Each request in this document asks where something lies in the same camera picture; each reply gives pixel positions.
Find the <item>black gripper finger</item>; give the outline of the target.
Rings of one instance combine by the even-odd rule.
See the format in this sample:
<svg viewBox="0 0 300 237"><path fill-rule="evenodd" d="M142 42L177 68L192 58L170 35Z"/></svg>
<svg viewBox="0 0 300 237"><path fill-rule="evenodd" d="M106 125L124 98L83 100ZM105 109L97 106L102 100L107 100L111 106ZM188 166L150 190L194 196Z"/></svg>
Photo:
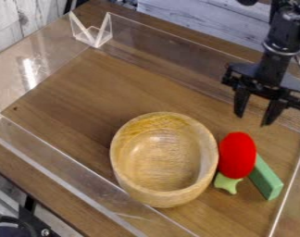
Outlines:
<svg viewBox="0 0 300 237"><path fill-rule="evenodd" d="M288 102L285 100L271 101L261 121L262 126L269 126L275 123L287 106Z"/></svg>
<svg viewBox="0 0 300 237"><path fill-rule="evenodd" d="M250 92L246 88L240 87L234 95L234 113L241 118L249 102Z"/></svg>

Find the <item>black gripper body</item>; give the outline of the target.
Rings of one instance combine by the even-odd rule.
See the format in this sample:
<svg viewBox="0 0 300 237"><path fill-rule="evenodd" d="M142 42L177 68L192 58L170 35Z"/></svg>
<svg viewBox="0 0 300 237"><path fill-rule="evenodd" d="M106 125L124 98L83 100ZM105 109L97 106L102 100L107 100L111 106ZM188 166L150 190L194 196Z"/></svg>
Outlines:
<svg viewBox="0 0 300 237"><path fill-rule="evenodd" d="M230 63L226 67L222 84L233 88L246 88L250 95L269 101L283 99L288 102L287 107L300 110L300 79L285 73L281 81L264 80L257 76L258 65L250 63Z"/></svg>

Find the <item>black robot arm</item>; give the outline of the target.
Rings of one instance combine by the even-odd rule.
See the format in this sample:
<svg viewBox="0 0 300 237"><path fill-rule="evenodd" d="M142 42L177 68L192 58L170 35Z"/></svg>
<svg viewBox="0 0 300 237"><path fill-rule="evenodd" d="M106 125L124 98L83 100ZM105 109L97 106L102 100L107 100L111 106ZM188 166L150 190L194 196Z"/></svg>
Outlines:
<svg viewBox="0 0 300 237"><path fill-rule="evenodd" d="M300 110L300 79L288 68L300 55L300 0L272 0L271 29L258 63L230 63L222 84L234 91L234 113L241 118L254 94L269 100L261 125L272 125L288 108Z"/></svg>

